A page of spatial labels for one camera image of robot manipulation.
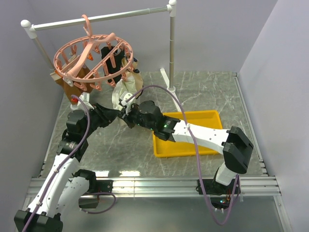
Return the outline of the pink round clip hanger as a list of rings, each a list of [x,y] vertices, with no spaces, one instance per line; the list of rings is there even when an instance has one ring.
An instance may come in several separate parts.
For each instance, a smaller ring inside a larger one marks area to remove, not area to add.
[[[86,36],[72,40],[63,45],[54,55],[53,63],[55,72],[70,86],[77,86],[84,92],[88,88],[101,90],[103,82],[122,75],[121,79],[126,80],[126,71],[133,72],[133,49],[124,39],[117,37],[115,33],[94,34],[90,20],[86,15],[82,15],[86,20],[83,29]],[[101,49],[103,47],[114,48],[101,59]],[[125,57],[122,59],[120,71],[109,74],[106,60],[110,59],[115,68],[114,52],[124,50]],[[79,77],[81,68],[88,67],[90,72],[85,77]]]

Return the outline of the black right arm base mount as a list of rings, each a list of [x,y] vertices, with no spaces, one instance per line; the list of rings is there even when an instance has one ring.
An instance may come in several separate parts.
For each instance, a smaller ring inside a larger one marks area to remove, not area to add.
[[[233,179],[228,186],[224,186],[210,179],[203,179],[203,183],[208,195],[219,196],[218,198],[210,198],[211,204],[215,210],[227,210],[232,200],[231,194],[235,180]]]

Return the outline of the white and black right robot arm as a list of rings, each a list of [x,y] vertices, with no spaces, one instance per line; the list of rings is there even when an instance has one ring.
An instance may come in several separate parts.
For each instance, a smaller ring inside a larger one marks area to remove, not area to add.
[[[254,146],[239,127],[232,126],[224,130],[186,123],[163,115],[153,101],[136,104],[121,100],[120,105],[123,107],[121,118],[130,128],[138,125],[151,130],[160,140],[198,145],[223,155],[224,162],[217,169],[213,180],[203,186],[209,194],[227,193],[236,175],[247,172]]]

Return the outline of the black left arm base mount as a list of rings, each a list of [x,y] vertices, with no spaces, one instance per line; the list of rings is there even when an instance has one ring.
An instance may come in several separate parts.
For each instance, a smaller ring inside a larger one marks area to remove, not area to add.
[[[112,193],[112,189],[113,180],[97,180],[96,183],[91,184],[89,190],[79,198],[79,207],[82,209],[96,209],[100,201],[100,195],[96,195],[96,193]]]

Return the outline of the pale green white underwear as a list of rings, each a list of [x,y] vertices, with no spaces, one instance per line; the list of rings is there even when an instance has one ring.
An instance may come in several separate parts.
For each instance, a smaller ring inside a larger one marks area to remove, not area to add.
[[[135,78],[133,76],[129,76],[126,81],[121,79],[116,84],[116,87],[112,92],[112,104],[114,110],[122,110],[123,107],[119,105],[119,99],[124,92],[128,92],[130,94],[137,92]]]

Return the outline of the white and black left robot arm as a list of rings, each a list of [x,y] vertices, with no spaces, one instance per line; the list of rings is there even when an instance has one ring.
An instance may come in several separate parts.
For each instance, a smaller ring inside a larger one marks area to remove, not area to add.
[[[60,232],[63,220],[83,194],[98,191],[96,174],[78,169],[87,150],[87,138],[99,127],[110,125],[118,110],[96,103],[91,109],[68,114],[55,160],[41,189],[25,211],[17,211],[14,222],[19,232]]]

